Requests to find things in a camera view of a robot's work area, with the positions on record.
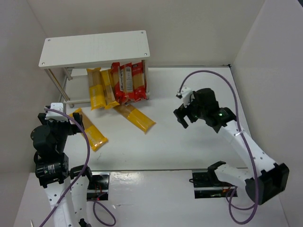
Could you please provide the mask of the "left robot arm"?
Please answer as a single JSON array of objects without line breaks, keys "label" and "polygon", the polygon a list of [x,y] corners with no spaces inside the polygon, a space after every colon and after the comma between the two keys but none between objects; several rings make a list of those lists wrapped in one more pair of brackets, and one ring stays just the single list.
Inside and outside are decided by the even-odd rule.
[{"label": "left robot arm", "polygon": [[68,136],[84,133],[83,117],[48,109],[38,119],[41,125],[30,135],[36,149],[35,175],[51,206],[41,226],[53,218],[56,227],[88,227],[87,188],[92,172],[87,163],[69,168],[69,158],[63,151]]}]

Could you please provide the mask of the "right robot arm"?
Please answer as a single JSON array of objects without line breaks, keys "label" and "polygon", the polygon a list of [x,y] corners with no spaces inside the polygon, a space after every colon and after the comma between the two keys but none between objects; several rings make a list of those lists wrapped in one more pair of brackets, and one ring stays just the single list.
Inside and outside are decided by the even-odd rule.
[{"label": "right robot arm", "polygon": [[285,190],[289,175],[287,165],[278,164],[246,131],[240,129],[236,115],[228,107],[219,106],[212,89],[193,91],[183,87],[177,93],[177,97],[183,103],[174,110],[174,115],[184,128],[188,127],[186,117],[191,123],[199,119],[204,120],[206,125],[233,147],[247,166],[248,170],[243,172],[224,161],[218,161],[207,169],[211,183],[216,185],[225,182],[237,186],[258,205],[264,204]]}]

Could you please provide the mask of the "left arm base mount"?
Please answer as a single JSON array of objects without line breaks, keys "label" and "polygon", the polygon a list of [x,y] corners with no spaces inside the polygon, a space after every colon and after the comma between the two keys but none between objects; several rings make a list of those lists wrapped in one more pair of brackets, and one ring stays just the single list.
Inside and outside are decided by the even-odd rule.
[{"label": "left arm base mount", "polygon": [[108,200],[109,172],[93,172],[87,189],[87,200]]}]

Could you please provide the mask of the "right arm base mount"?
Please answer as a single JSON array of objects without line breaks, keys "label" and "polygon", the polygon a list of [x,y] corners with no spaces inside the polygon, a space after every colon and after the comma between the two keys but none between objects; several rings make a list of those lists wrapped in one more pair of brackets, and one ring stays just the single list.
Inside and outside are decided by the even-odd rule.
[{"label": "right arm base mount", "polygon": [[222,198],[235,188],[229,183],[211,182],[206,171],[193,171],[189,182],[193,184],[195,199]]}]

